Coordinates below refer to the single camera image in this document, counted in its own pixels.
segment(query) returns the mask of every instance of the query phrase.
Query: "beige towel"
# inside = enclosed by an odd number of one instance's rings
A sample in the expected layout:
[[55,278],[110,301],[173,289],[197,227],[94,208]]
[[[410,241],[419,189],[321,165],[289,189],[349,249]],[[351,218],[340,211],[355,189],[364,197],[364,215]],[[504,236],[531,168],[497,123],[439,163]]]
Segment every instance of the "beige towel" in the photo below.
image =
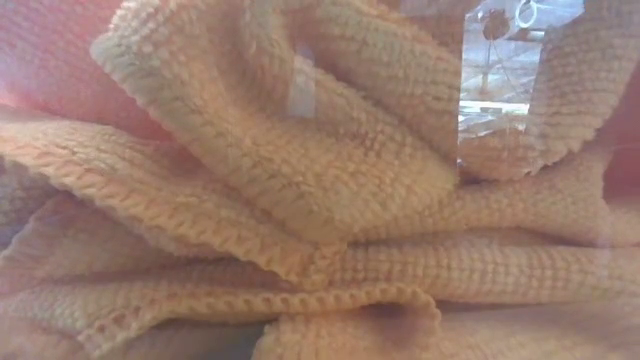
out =
[[179,144],[1,108],[0,355],[198,356],[267,321],[255,359],[629,358],[640,201],[604,198],[595,132],[639,3],[568,27],[525,131],[460,144],[459,61],[385,3],[125,1],[91,53]]

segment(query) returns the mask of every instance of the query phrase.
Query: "bumpy fabric texture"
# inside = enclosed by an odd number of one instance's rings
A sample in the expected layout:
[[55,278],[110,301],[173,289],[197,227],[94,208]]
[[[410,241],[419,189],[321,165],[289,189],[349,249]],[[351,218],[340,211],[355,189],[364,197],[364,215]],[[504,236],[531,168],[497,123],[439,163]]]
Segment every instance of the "bumpy fabric texture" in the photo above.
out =
[[602,129],[640,3],[567,24],[530,114],[463,141],[460,60],[403,3],[125,1],[87,52],[176,142],[1,107],[0,357],[265,323],[255,360],[637,356],[640,201],[605,199]]

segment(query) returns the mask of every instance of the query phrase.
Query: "knit fabric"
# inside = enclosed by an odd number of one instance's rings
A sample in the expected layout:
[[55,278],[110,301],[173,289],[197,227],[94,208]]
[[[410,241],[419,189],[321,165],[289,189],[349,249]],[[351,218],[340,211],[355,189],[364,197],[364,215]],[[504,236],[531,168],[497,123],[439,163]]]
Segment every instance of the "knit fabric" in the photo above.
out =
[[0,107],[0,357],[266,323],[255,360],[632,358],[640,200],[605,199],[598,130],[640,3],[568,24],[530,114],[464,139],[460,61],[400,3],[125,1],[87,51],[176,142]]

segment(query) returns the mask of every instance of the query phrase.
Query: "pink fabric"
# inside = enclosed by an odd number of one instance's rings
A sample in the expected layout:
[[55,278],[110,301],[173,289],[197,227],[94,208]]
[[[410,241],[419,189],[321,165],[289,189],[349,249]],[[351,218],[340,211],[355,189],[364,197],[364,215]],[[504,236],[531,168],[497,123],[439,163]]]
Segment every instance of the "pink fabric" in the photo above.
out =
[[[121,0],[0,1],[0,102],[111,124],[134,135],[165,139],[91,60],[89,44],[104,32]],[[640,195],[640,71],[610,121],[620,139],[608,192]]]

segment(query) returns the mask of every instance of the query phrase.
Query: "ribbed texture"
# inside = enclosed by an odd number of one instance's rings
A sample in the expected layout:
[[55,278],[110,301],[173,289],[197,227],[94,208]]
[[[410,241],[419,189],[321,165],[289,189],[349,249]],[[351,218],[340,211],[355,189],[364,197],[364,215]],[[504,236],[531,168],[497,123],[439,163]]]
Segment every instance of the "ribbed texture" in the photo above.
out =
[[[125,1],[92,57],[178,143],[0,108],[0,357],[205,348],[191,325],[146,342],[172,319],[269,321],[256,360],[588,359],[633,328],[603,314],[640,296],[640,206],[605,201],[611,146],[591,140],[640,54],[640,3],[566,27],[525,130],[460,144],[460,64],[385,4]],[[457,157],[503,181],[463,185]],[[589,338],[596,319],[610,333]]]

